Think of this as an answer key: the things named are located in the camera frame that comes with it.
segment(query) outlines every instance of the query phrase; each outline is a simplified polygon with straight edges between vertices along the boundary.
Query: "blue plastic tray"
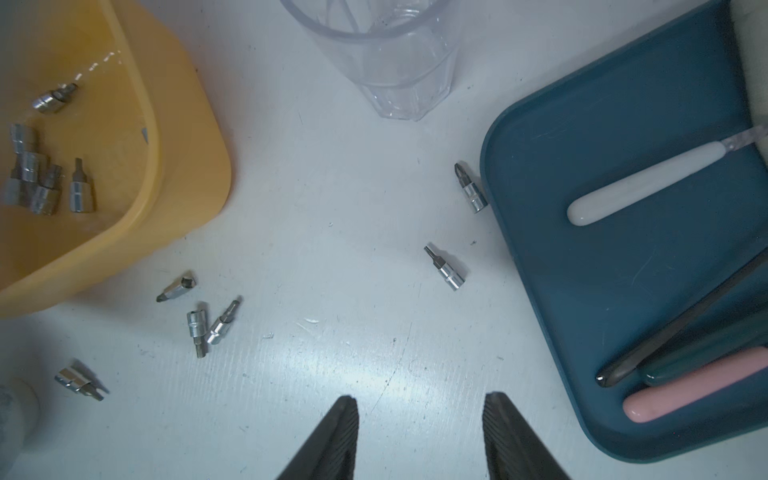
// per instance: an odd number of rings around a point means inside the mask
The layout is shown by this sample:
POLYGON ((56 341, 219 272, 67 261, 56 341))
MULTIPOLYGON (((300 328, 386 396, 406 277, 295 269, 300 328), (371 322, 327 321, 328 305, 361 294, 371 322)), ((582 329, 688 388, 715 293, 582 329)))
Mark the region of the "blue plastic tray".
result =
MULTIPOLYGON (((602 389, 609 360, 768 245, 768 170, 748 147, 600 222, 581 195, 751 126, 727 3, 705 5, 508 108, 482 149, 499 224, 589 439, 652 462, 768 425, 768 371, 661 419, 621 403, 637 374, 602 389)), ((768 301, 761 268, 677 341, 768 301)))

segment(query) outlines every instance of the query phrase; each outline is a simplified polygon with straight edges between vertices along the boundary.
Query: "screwdriver bit socket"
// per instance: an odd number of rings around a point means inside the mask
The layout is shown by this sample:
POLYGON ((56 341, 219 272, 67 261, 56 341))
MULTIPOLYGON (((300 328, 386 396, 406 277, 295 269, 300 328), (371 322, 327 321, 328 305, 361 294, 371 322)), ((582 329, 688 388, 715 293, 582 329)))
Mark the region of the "screwdriver bit socket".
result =
POLYGON ((22 180, 36 184, 40 180, 40 172, 44 172, 48 167, 48 157, 33 151, 21 152, 18 157, 22 180))
POLYGON ((76 84, 69 84, 56 90, 46 91, 32 102, 32 108, 42 114, 54 114, 67 106, 77 89, 76 84))
POLYGON ((480 210, 487 207, 488 202, 485 201, 485 197, 482 196, 478 186, 472 183, 472 179, 469 178, 469 175, 467 175, 464 167, 456 164, 453 166, 453 170, 456 172, 458 183, 464 189, 464 193, 467 195, 469 203, 472 205, 472 208, 475 209, 475 213, 478 213, 480 210))
POLYGON ((185 274, 180 279, 173 282, 171 285, 165 287, 165 290, 163 290, 163 293, 157 296, 155 299, 156 302, 165 302, 168 300, 172 300, 174 298, 178 298, 179 296, 184 295, 185 293, 192 290, 197 285, 197 281, 192 277, 191 275, 185 274))
POLYGON ((194 342, 197 358, 205 357, 204 337, 208 328, 208 315, 205 309, 195 310, 187 314, 187 325, 190 327, 190 336, 194 342))
POLYGON ((451 286, 451 288, 453 288, 454 292, 458 290, 461 285, 464 285, 464 279, 462 276, 459 275, 452 266, 448 265, 442 257, 435 255, 435 253, 432 252, 429 247, 424 247, 424 251, 429 253, 429 256, 432 258, 432 262, 435 264, 435 268, 440 271, 443 279, 448 285, 451 286))
POLYGON ((61 197, 61 188, 59 187, 59 177, 61 176, 61 167, 51 165, 45 172, 41 184, 35 190, 35 195, 29 204, 29 210, 37 215, 53 215, 58 206, 58 199, 61 197))
POLYGON ((235 319, 235 310, 240 305, 239 300, 234 300, 227 310, 216 319, 214 324, 210 327, 208 337, 205 339, 209 345, 216 345, 221 341, 221 338, 227 334, 227 330, 230 329, 232 320, 235 319))
POLYGON ((69 184, 69 211, 89 214, 94 211, 94 194, 83 171, 83 159, 74 159, 74 173, 69 184))
POLYGON ((38 131, 27 125, 11 124, 11 141, 15 154, 38 151, 38 131))
POLYGON ((22 169, 18 162, 11 170, 11 176, 5 181, 2 192, 2 203, 5 205, 25 205, 26 189, 22 182, 22 169))
POLYGON ((104 399, 98 390, 96 390, 96 387, 94 387, 93 382, 90 379, 85 378, 84 375, 72 367, 62 369, 54 377, 54 380, 67 387, 72 392, 92 397, 99 402, 104 399))

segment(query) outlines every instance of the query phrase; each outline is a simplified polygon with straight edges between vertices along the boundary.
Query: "torx bit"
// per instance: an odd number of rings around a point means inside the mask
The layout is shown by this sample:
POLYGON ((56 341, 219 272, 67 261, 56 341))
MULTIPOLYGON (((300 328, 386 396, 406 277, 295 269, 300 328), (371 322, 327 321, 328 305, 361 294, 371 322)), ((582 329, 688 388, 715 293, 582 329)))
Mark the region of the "torx bit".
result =
POLYGON ((432 262, 435 264, 435 268, 440 270, 440 273, 442 274, 445 282, 450 285, 451 288, 453 288, 453 291, 458 290, 461 285, 464 285, 464 279, 462 276, 459 275, 452 266, 448 265, 448 263, 446 263, 442 257, 435 255, 435 253, 432 252, 429 247, 424 247, 424 251, 429 253, 429 256, 432 258, 432 262))
POLYGON ((197 358, 205 357, 204 337, 208 328, 208 315, 205 309, 195 310, 187 314, 187 325, 190 327, 190 336, 194 342, 197 358))
POLYGON ((464 189, 464 193, 467 195, 469 203, 472 205, 472 208, 475 209, 475 213, 478 213, 480 210, 487 207, 488 202, 485 201, 485 197, 482 196, 477 185, 472 183, 472 179, 469 178, 469 175, 467 175, 464 168, 461 165, 456 164, 453 166, 453 170, 456 172, 458 183, 464 189))
POLYGON ((227 333, 227 330, 230 329, 232 320, 235 319, 235 310, 237 310, 239 305, 240 300, 233 300, 233 302, 230 303, 229 307, 227 307, 227 310, 225 310, 224 313, 222 313, 221 316, 216 319, 216 322, 214 322, 214 324, 210 327, 208 337, 205 339, 206 342, 208 342, 210 345, 216 345, 221 341, 221 338, 227 333))

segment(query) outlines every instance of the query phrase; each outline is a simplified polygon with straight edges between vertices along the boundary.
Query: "pink handle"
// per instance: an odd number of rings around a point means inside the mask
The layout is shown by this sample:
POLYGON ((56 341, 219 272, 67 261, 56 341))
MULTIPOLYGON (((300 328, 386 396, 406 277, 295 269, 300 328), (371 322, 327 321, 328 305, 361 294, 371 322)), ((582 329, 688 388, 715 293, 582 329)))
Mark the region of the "pink handle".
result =
POLYGON ((633 393, 624 400, 632 422, 645 423, 672 413, 768 367, 768 348, 758 346, 703 366, 662 386, 633 393))

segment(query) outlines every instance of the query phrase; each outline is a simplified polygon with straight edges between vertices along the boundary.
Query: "scratch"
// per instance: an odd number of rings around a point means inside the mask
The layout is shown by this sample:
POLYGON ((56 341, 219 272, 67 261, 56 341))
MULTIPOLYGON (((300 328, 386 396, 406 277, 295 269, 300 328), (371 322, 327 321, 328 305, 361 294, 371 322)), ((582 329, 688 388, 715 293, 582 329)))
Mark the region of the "scratch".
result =
POLYGON ((397 365, 395 365, 395 369, 392 371, 392 375, 389 376, 389 380, 387 380, 386 385, 384 386, 384 390, 382 390, 382 394, 379 395, 379 399, 376 400, 376 403, 373 404, 373 408, 368 413, 368 415, 370 415, 371 413, 373 413, 374 410, 376 410, 376 406, 381 401, 382 397, 384 396, 384 392, 386 392, 386 390, 389 388, 389 384, 392 383, 392 378, 395 376, 395 374, 397 373, 397 370, 400 368, 400 364, 402 363, 402 358, 403 356, 406 355, 406 349, 408 348, 408 340, 411 339, 411 328, 413 328, 413 322, 411 322, 411 326, 408 327, 408 336, 406 337, 406 344, 402 348, 402 353, 400 354, 400 360, 397 361, 397 365))
POLYGON ((312 338, 315 338, 315 336, 312 334, 312 332, 310 332, 310 329, 306 328, 304 325, 302 325, 301 323, 298 323, 298 322, 296 322, 296 325, 297 325, 297 326, 298 326, 300 329, 302 329, 302 330, 306 331, 307 333, 309 333, 309 335, 310 335, 312 338))
POLYGON ((640 267, 640 269, 637 271, 637 273, 634 274, 632 277, 632 283, 630 286, 634 286, 634 281, 637 280, 637 276, 640 275, 640 273, 643 271, 643 269, 648 266, 650 263, 650 259, 654 258, 654 255, 656 255, 656 247, 654 247, 653 253, 650 254, 650 257, 648 257, 648 260, 645 260, 645 263, 643 263, 643 266, 640 267))
POLYGON ((639 286, 641 290, 643 290, 645 294, 648 295, 648 298, 650 298, 651 300, 656 299, 656 296, 654 295, 654 293, 651 292, 647 286, 643 285, 642 283, 638 283, 637 286, 639 286))
MULTIPOLYGON (((589 104, 587 107, 585 107, 582 112, 590 111, 595 105, 599 104, 603 100, 608 99, 611 95, 613 95, 613 94, 608 94, 608 95, 606 95, 606 96, 604 96, 602 98, 598 98, 595 102, 593 102, 593 103, 589 104)), ((536 135, 535 137, 531 137, 531 140, 536 140, 537 138, 541 138, 541 137, 544 137, 544 136, 546 136, 547 138, 555 138, 557 135, 562 134, 565 131, 567 131, 568 129, 567 128, 563 128, 563 127, 566 127, 575 118, 576 118, 576 115, 573 114, 570 117, 568 117, 565 121, 561 122, 558 126, 552 128, 551 130, 546 131, 543 134, 536 135)))

